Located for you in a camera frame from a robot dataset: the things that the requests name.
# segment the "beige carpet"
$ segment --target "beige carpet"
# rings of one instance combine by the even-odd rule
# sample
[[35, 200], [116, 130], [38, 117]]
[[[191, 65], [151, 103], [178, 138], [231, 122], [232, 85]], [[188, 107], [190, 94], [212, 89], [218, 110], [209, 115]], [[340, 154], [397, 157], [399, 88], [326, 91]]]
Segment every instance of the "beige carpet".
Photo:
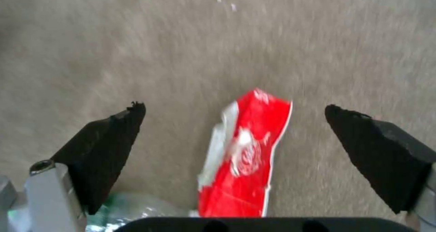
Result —
[[324, 107], [436, 147], [435, 13], [436, 0], [0, 0], [0, 173], [22, 187], [85, 123], [142, 100], [115, 189], [195, 208], [221, 109], [260, 87], [294, 100], [270, 216], [396, 219]]

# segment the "black plastic mount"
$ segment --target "black plastic mount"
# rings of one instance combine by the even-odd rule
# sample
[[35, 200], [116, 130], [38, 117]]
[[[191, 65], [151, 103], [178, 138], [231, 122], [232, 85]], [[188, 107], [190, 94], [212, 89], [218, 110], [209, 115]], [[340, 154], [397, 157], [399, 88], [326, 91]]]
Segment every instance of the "black plastic mount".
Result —
[[351, 161], [394, 213], [415, 204], [436, 153], [396, 125], [335, 105], [325, 116]]
[[145, 116], [143, 103], [86, 124], [51, 159], [68, 166], [80, 203], [93, 215], [126, 164]]
[[380, 218], [143, 218], [115, 232], [412, 232]]

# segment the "hole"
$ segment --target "hole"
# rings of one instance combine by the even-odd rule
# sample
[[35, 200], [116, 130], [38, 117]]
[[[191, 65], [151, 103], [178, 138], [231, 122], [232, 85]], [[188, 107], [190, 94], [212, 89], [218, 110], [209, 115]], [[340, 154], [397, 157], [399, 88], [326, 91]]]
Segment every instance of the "hole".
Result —
[[229, 231], [228, 226], [218, 220], [212, 220], [206, 224], [203, 228], [203, 232], [227, 232]]
[[308, 220], [302, 225], [302, 232], [329, 232], [329, 230], [318, 221]]

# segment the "crumpled red can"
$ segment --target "crumpled red can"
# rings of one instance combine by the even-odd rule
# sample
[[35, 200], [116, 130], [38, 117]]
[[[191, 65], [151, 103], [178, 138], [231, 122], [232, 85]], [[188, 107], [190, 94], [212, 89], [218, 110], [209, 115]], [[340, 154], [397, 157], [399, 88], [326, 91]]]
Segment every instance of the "crumpled red can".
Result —
[[216, 125], [198, 177], [201, 217], [264, 217], [274, 151], [292, 102], [255, 89], [233, 102]]

